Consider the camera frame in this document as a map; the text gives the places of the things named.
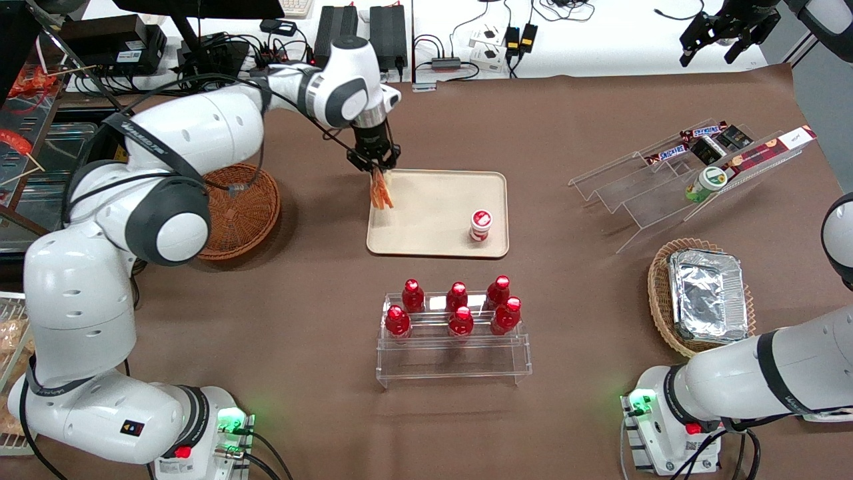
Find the tray rim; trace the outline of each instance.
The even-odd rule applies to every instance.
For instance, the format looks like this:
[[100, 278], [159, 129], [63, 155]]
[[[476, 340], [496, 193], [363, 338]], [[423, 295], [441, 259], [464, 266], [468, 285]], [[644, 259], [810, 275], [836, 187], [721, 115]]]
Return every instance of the tray rim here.
[[382, 256], [415, 256], [415, 257], [440, 257], [440, 258], [480, 258], [480, 259], [496, 259], [499, 260], [509, 253], [509, 193], [507, 190], [507, 177], [500, 172], [494, 171], [485, 171], [485, 170], [432, 170], [428, 168], [396, 168], [392, 170], [393, 173], [434, 173], [434, 174], [442, 174], [442, 175], [477, 175], [477, 176], [497, 176], [501, 182], [503, 183], [503, 212], [504, 212], [504, 222], [503, 222], [503, 230], [504, 235], [506, 235], [506, 247], [501, 250], [501, 252], [497, 255], [456, 255], [456, 254], [411, 254], [411, 253], [380, 253], [370, 248], [370, 226], [373, 224], [374, 220], [374, 212], [376, 208], [373, 206], [370, 207], [370, 215], [368, 217], [368, 230], [365, 235], [364, 245], [367, 248], [368, 252], [373, 255], [382, 255]]

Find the clear acrylic shelf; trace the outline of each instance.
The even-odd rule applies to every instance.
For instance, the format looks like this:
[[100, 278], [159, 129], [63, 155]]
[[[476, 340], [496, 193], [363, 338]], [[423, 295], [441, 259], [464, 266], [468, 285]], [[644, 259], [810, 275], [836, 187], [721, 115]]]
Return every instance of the clear acrylic shelf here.
[[[708, 119], [690, 130], [704, 126], [718, 125], [713, 119]], [[744, 125], [737, 126], [749, 138], [757, 139], [754, 133]], [[735, 156], [740, 155], [756, 145], [767, 143], [783, 135], [777, 131], [765, 138], [760, 138], [747, 147], [729, 152], [712, 166], [722, 167]], [[756, 166], [737, 174], [720, 191], [712, 193], [704, 202], [694, 203], [685, 196], [685, 189], [696, 179], [705, 164], [693, 154], [687, 152], [666, 161], [648, 165], [645, 157], [670, 149], [681, 143], [679, 135], [673, 135], [642, 151], [636, 151], [602, 167], [585, 173], [569, 182], [587, 202], [601, 202], [611, 214], [621, 212], [627, 214], [628, 223], [633, 225], [635, 233], [619, 248], [622, 253], [630, 244], [648, 239], [675, 225], [688, 221], [701, 210], [708, 208], [720, 196], [732, 198], [732, 190], [745, 193], [758, 184], [755, 179], [764, 179], [767, 171], [791, 160], [800, 154], [808, 142], [797, 148], [784, 152], [775, 158], [759, 163]]]
[[426, 311], [409, 314], [412, 336], [404, 339], [391, 337], [385, 328], [386, 312], [391, 305], [402, 306], [401, 295], [386, 295], [376, 347], [376, 379], [383, 387], [392, 380], [419, 378], [514, 377], [518, 384], [533, 373], [523, 320], [506, 335], [492, 335], [494, 311], [482, 308], [485, 292], [468, 292], [474, 330], [469, 337], [448, 337], [445, 295], [426, 293]]

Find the red emergency button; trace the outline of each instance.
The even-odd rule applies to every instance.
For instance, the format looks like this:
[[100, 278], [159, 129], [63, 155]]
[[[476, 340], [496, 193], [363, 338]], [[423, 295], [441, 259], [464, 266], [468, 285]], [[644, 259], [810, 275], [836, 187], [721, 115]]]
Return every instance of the red emergency button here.
[[193, 449], [191, 447], [187, 447], [186, 445], [182, 445], [181, 447], [175, 448], [175, 458], [178, 459], [188, 459], [191, 453], [193, 453]]

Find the wicker basket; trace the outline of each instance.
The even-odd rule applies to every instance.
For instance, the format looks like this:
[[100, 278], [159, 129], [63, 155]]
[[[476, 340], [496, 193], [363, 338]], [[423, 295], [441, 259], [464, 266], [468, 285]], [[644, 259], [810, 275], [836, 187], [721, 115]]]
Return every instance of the wicker basket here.
[[[220, 185], [245, 184], [255, 174], [254, 165], [238, 163], [205, 175]], [[264, 170], [248, 189], [234, 198], [227, 191], [207, 187], [210, 194], [211, 237], [199, 253], [202, 260], [227, 260], [253, 249], [272, 231], [281, 212], [276, 180]]]
[[[713, 252], [723, 252], [713, 243], [708, 243], [698, 238], [679, 238], [664, 245], [652, 260], [652, 266], [648, 269], [648, 303], [652, 308], [654, 325], [658, 327], [660, 335], [679, 354], [688, 358], [699, 352], [710, 350], [720, 345], [717, 343], [698, 342], [695, 340], [684, 340], [676, 333], [675, 322], [672, 315], [672, 294], [670, 288], [670, 270], [668, 259], [670, 255], [678, 250], [703, 249]], [[755, 308], [752, 306], [752, 295], [749, 287], [744, 285], [744, 298], [746, 299], [746, 316], [748, 318], [749, 335], [755, 335]]]

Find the red bottle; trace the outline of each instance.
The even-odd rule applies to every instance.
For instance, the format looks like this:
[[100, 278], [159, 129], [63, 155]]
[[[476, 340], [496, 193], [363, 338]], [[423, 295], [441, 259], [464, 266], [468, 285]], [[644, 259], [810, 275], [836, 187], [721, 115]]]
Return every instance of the red bottle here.
[[406, 286], [403, 287], [403, 308], [409, 313], [424, 311], [424, 290], [413, 278], [406, 280]]
[[465, 284], [456, 282], [450, 287], [447, 292], [447, 299], [444, 303], [445, 312], [455, 312], [459, 307], [468, 306], [468, 290], [465, 289]]
[[391, 305], [385, 316], [385, 328], [393, 338], [412, 336], [412, 321], [399, 305]]
[[447, 334], [450, 337], [467, 337], [474, 331], [474, 317], [471, 316], [471, 309], [468, 307], [459, 307], [450, 315], [450, 321], [447, 323]]
[[498, 305], [495, 318], [491, 321], [491, 333], [494, 335], [505, 335], [515, 328], [521, 321], [521, 300], [517, 296], [511, 296], [503, 305]]
[[489, 285], [485, 292], [484, 310], [494, 310], [498, 305], [503, 305], [509, 298], [509, 278], [501, 275], [495, 282]]

